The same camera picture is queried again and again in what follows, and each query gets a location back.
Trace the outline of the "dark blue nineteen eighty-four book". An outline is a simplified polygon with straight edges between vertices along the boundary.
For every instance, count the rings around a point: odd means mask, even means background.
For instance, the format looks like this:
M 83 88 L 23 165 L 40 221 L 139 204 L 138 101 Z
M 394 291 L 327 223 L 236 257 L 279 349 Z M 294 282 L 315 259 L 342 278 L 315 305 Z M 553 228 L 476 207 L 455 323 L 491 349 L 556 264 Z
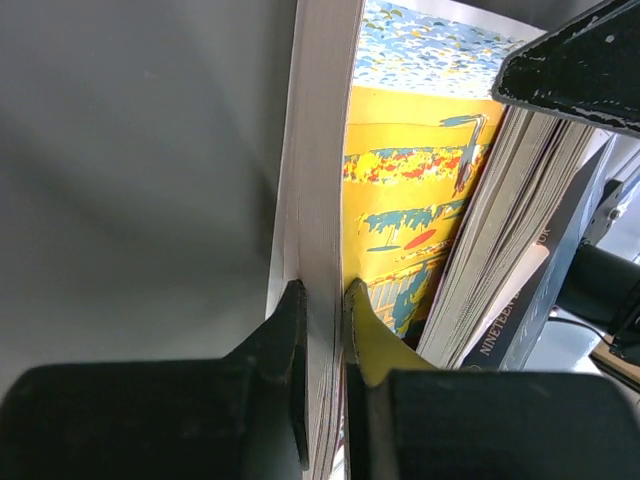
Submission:
M 598 149 L 575 174 L 537 244 L 549 251 L 464 358 L 473 370 L 524 368 L 548 319 L 584 230 L 603 191 L 605 166 L 617 136 L 596 134 Z

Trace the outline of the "orange cover book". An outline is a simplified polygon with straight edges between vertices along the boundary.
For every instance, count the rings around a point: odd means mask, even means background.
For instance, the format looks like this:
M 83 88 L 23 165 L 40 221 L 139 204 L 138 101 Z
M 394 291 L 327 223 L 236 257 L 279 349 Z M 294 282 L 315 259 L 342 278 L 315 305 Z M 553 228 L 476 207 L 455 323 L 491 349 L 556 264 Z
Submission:
M 417 347 L 428 363 L 459 366 L 499 291 L 556 210 L 594 131 L 577 121 L 508 109 Z

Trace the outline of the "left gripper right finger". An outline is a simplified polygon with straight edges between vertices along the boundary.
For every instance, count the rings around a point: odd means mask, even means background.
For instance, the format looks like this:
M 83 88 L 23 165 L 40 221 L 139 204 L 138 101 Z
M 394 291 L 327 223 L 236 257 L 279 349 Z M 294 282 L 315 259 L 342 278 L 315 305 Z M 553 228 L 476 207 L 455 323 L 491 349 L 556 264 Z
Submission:
M 589 374 L 440 370 L 344 298 L 350 479 L 635 479 L 636 409 Z

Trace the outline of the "yellow blue brideshead revisited book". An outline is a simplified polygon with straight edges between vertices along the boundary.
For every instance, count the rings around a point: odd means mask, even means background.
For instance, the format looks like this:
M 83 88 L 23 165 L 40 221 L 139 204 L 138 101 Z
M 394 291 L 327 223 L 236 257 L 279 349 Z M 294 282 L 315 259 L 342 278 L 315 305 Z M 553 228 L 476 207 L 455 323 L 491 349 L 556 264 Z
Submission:
M 396 335 L 428 315 L 504 109 L 509 53 L 540 30 L 459 1 L 301 1 L 267 305 L 307 292 L 306 477 L 341 442 L 341 311 L 355 279 Z

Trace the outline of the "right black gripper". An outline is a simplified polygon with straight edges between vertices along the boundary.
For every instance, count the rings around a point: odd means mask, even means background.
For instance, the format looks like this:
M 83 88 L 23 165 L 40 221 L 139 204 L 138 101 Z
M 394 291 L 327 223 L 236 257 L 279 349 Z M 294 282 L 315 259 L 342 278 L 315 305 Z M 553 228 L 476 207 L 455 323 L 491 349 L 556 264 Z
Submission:
M 617 219 L 613 213 L 638 193 L 637 179 L 607 182 L 556 301 L 610 335 L 610 352 L 622 360 L 639 358 L 639 266 L 597 242 Z

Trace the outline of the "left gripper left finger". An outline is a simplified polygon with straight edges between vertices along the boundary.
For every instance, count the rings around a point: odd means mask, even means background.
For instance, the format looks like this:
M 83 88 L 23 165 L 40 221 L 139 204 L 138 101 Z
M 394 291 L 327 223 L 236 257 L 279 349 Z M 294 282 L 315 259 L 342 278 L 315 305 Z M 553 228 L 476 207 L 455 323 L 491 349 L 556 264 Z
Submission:
M 5 479 L 299 479 L 309 466 L 307 296 L 218 359 L 31 368 L 1 403 Z

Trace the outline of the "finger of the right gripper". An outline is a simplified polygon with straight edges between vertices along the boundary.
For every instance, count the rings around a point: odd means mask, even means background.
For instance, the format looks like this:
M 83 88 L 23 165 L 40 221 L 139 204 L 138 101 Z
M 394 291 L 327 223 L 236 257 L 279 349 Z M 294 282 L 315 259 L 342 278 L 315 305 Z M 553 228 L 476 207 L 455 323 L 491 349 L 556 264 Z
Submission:
M 504 104 L 639 132 L 639 3 L 603 1 L 509 54 L 492 87 Z

